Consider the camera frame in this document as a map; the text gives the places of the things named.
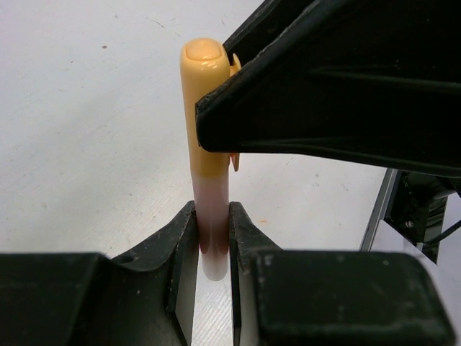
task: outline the marker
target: marker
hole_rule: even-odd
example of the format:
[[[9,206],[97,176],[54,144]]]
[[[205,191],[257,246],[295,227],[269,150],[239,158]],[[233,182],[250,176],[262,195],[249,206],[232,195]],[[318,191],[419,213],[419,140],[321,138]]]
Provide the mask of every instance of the marker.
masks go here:
[[[229,162],[238,170],[238,154],[210,153],[197,141],[195,104],[216,89],[241,67],[233,56],[231,66],[224,47],[217,41],[199,38],[181,51],[181,80],[186,115],[189,161],[199,228],[203,271],[210,280],[224,278],[229,248]]]

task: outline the white table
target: white table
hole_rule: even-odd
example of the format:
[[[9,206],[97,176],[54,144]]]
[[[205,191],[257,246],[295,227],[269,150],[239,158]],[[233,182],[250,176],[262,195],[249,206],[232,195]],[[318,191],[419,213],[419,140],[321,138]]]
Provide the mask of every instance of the white table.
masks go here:
[[[0,1],[0,251],[115,256],[191,200],[180,47],[260,1]],[[383,174],[245,154],[231,199],[281,247],[358,249]],[[231,345],[230,304],[199,270],[195,345]]]

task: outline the yellow marker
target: yellow marker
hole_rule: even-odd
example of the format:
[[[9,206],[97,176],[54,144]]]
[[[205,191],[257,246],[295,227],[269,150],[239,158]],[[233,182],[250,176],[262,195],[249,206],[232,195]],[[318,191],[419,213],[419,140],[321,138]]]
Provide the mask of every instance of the yellow marker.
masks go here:
[[[180,64],[203,270],[210,280],[221,280],[228,270],[228,169],[230,158],[234,169],[238,169],[238,154],[210,153],[199,147],[195,104],[237,72],[240,63],[234,55],[231,66],[219,42],[199,38],[182,48]]]

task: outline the pen clip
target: pen clip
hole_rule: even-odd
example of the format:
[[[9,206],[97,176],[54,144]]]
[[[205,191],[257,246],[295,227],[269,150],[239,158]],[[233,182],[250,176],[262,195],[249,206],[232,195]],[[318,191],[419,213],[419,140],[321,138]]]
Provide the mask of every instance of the pen clip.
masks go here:
[[[234,74],[239,72],[242,69],[242,65],[240,64],[240,60],[238,56],[234,53],[232,54],[233,63],[230,66],[230,77]],[[234,172],[238,171],[238,167],[240,165],[240,153],[232,153],[230,154],[230,160],[232,161],[233,170]]]

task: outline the screw hole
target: screw hole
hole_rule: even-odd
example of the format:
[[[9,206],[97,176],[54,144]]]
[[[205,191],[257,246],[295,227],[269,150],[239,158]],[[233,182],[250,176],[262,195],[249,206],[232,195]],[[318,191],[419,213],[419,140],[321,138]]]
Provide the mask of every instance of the screw hole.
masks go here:
[[[112,261],[117,265],[126,265],[134,260],[135,258],[128,254],[121,254],[120,256],[112,258]]]

